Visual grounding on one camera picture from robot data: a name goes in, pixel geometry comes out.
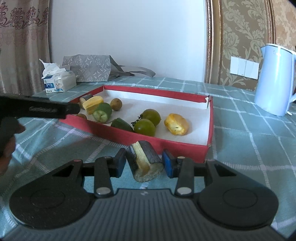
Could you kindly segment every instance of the gift bag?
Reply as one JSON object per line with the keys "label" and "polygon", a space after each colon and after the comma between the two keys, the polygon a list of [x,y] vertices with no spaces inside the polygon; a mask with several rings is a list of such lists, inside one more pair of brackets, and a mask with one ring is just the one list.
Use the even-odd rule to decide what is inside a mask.
{"label": "gift bag", "polygon": [[110,55],[65,56],[62,65],[70,65],[77,82],[110,81],[119,76],[134,76],[133,73],[155,76],[147,68],[118,65]]}

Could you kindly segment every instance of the table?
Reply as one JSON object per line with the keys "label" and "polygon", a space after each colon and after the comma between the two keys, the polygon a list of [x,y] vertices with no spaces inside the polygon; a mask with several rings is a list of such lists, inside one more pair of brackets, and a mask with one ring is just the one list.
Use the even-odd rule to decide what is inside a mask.
{"label": "table", "polygon": [[[125,85],[212,95],[214,103],[214,136],[207,158],[234,168],[271,188],[280,205],[272,226],[288,236],[296,228],[296,105],[294,115],[277,117],[254,105],[254,93],[230,86],[211,85],[171,78],[120,77],[111,82],[81,83],[64,93],[46,94],[53,101],[68,102],[102,84]],[[16,135],[17,146],[9,168],[0,177],[0,236],[17,224],[8,206],[10,195],[17,188],[73,159],[93,162],[101,156],[114,156],[123,145],[74,129],[54,119],[21,118],[26,131]],[[147,183],[136,182],[126,164],[122,177],[112,178],[117,188],[170,188],[177,180],[163,171]],[[84,188],[92,192],[93,178]],[[204,188],[196,177],[195,192]]]}

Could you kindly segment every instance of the kettle lid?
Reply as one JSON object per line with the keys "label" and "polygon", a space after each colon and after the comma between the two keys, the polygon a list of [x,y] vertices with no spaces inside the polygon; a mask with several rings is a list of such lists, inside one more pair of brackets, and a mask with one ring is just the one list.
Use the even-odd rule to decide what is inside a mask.
{"label": "kettle lid", "polygon": [[285,47],[283,47],[283,46],[279,46],[279,45],[277,45],[277,44],[266,44],[266,45],[273,46],[273,47],[277,47],[277,48],[281,48],[281,49],[283,49],[283,50],[288,51],[288,52],[291,53],[291,54],[296,54],[296,52],[294,52],[293,50],[287,49],[287,48],[285,48]]}

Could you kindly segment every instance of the tomato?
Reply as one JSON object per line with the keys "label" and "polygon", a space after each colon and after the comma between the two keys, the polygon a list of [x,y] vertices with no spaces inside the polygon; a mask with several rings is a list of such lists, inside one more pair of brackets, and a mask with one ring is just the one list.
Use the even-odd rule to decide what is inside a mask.
{"label": "tomato", "polygon": [[157,126],[161,121],[160,114],[156,110],[153,110],[153,109],[145,110],[141,114],[141,118],[142,119],[148,119],[148,120],[152,121],[154,126]]}
{"label": "tomato", "polygon": [[140,119],[135,123],[133,130],[138,134],[153,137],[155,136],[156,127],[152,121]]}

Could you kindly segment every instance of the tissue pack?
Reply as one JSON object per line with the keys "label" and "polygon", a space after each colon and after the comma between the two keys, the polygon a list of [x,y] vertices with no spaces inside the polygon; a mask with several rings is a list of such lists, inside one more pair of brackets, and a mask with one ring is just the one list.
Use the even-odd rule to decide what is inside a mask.
{"label": "tissue pack", "polygon": [[46,93],[65,92],[76,86],[76,76],[70,71],[70,66],[60,68],[56,63],[45,63],[39,60],[44,65],[42,79]]}
{"label": "tissue pack", "polygon": [[76,86],[76,77],[72,71],[46,76],[44,79],[46,93],[64,92]]}

